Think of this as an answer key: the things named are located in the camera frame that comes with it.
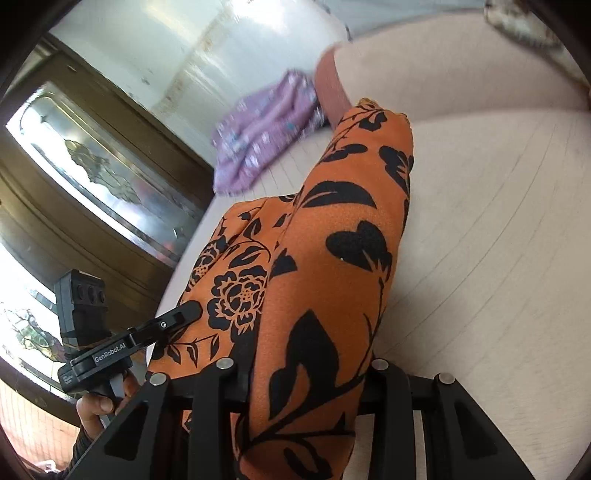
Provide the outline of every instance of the metal screw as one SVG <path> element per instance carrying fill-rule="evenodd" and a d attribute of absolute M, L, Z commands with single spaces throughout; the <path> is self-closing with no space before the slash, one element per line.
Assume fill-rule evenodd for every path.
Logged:
<path fill-rule="evenodd" d="M 216 362 L 216 367 L 218 367 L 220 370 L 227 370 L 232 365 L 234 365 L 234 360 L 228 356 L 220 358 L 220 360 Z"/>
<path fill-rule="evenodd" d="M 164 382 L 166 382 L 166 378 L 167 378 L 166 374 L 157 373 L 157 374 L 154 374 L 150 377 L 150 383 L 153 386 L 157 387 L 159 385 L 162 385 Z"/>
<path fill-rule="evenodd" d="M 452 383 L 454 383 L 456 381 L 456 377 L 454 377 L 452 374 L 448 374 L 446 372 L 439 374 L 438 378 L 439 378 L 439 381 L 445 385 L 451 385 Z"/>
<path fill-rule="evenodd" d="M 374 368 L 374 370 L 378 370 L 381 372 L 383 370 L 386 370 L 390 366 L 390 364 L 387 360 L 384 360 L 383 358 L 377 358 L 373 362 L 371 362 L 371 366 Z"/>

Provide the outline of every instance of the orange floral fabric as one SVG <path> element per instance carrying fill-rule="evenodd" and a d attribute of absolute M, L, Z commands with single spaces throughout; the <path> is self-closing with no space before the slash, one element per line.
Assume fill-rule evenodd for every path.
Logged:
<path fill-rule="evenodd" d="M 364 99 L 299 193 L 234 205 L 197 259 L 180 303 L 199 301 L 203 315 L 156 346 L 150 371 L 177 378 L 254 357 L 249 412 L 233 419 L 237 478 L 341 477 L 413 161 L 406 116 Z"/>

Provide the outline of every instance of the tiled floor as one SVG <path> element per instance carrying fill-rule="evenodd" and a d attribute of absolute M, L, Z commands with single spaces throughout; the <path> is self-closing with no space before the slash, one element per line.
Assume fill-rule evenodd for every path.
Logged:
<path fill-rule="evenodd" d="M 2 381 L 0 423 L 14 449 L 29 462 L 51 459 L 58 470 L 70 462 L 78 428 L 49 415 Z"/>

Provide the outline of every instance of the pink floral cloth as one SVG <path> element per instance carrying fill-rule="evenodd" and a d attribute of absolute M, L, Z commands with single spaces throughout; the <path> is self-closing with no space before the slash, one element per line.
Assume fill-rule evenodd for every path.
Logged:
<path fill-rule="evenodd" d="M 288 70 L 281 81 L 240 100 L 216 126 L 216 194 L 249 188 L 289 145 L 325 122 L 311 78 Z"/>

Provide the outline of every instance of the wall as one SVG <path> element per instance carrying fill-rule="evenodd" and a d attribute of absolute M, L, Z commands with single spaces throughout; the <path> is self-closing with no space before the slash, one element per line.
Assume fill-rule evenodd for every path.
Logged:
<path fill-rule="evenodd" d="M 347 38 L 311 0 L 82 0 L 51 33 L 212 165 L 240 97 Z"/>

